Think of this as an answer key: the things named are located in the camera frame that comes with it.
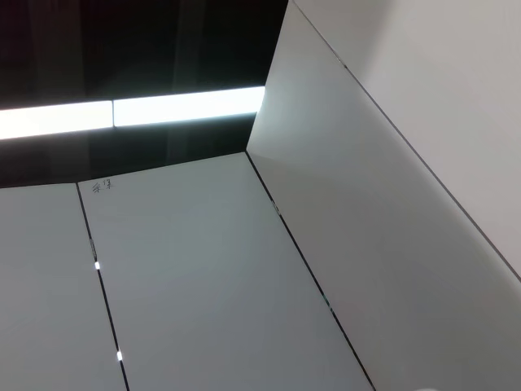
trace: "white partition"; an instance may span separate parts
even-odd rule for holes
[[[521,3],[295,1],[521,275]]]
[[[125,389],[75,185],[0,190],[0,389]]]
[[[130,389],[371,389],[243,153],[80,188]]]
[[[519,388],[521,284],[293,4],[248,151],[378,391]]]

